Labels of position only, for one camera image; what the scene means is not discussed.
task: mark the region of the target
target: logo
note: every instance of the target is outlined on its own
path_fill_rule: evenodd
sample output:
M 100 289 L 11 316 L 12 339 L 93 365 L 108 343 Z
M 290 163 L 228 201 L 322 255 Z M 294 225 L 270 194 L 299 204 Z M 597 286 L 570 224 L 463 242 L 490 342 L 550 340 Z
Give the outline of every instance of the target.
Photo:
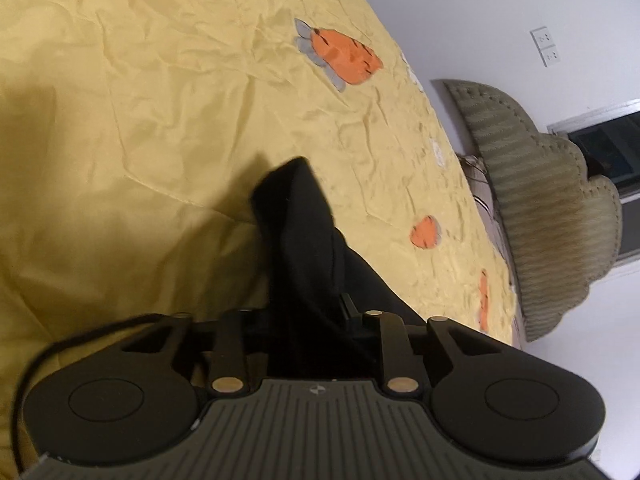
M 322 394 L 326 393 L 326 388 L 322 386 L 322 384 L 316 384 L 315 386 L 309 388 L 309 391 L 315 396 L 321 396 Z

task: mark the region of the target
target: orange flower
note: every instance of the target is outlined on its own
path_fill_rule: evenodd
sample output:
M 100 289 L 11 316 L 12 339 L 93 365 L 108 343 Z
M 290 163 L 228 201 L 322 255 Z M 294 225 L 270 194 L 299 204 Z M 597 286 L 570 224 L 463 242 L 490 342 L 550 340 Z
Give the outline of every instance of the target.
M 409 236 L 411 243 L 419 249 L 433 249 L 441 239 L 440 224 L 433 216 L 425 216 Z
M 489 332 L 489 279 L 486 270 L 480 273 L 480 330 Z

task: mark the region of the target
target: yellow bedspread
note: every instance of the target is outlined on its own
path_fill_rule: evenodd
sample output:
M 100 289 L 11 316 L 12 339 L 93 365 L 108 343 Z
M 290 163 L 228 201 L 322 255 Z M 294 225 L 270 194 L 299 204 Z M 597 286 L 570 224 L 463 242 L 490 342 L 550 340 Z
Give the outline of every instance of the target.
M 248 197 L 298 155 L 403 300 L 510 341 L 506 266 L 365 0 L 0 0 L 0 477 L 44 345 L 264 304 Z

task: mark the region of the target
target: black fabric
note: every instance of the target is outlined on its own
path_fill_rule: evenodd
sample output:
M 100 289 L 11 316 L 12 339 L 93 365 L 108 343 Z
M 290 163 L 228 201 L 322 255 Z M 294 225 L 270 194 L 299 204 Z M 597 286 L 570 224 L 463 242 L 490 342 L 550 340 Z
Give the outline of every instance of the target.
M 383 310 L 406 324 L 425 325 L 347 246 L 306 159 L 268 174 L 254 190 L 252 207 L 270 254 L 270 309 L 278 341 L 270 374 L 375 376 L 376 357 L 341 328 L 343 292 L 360 312 Z

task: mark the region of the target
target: wall socket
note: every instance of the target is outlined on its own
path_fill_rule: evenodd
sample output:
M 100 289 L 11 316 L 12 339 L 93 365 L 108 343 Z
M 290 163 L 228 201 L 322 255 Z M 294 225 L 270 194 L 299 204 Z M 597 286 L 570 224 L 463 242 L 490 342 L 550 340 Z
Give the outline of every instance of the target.
M 551 37 L 549 29 L 546 27 L 534 28 L 529 33 L 536 43 L 540 57 L 545 66 L 555 65 L 560 63 L 560 53 L 554 43 L 554 39 Z
M 558 48 L 555 45 L 540 50 L 540 56 L 542 56 L 542 61 L 545 66 L 560 63 L 560 54 L 558 54 Z
M 536 47 L 538 50 L 542 50 L 543 48 L 547 48 L 548 46 L 554 46 L 554 39 L 551 37 L 551 33 L 549 29 L 546 27 L 536 28 L 531 31 L 531 36 L 533 37 L 533 41 L 536 42 Z

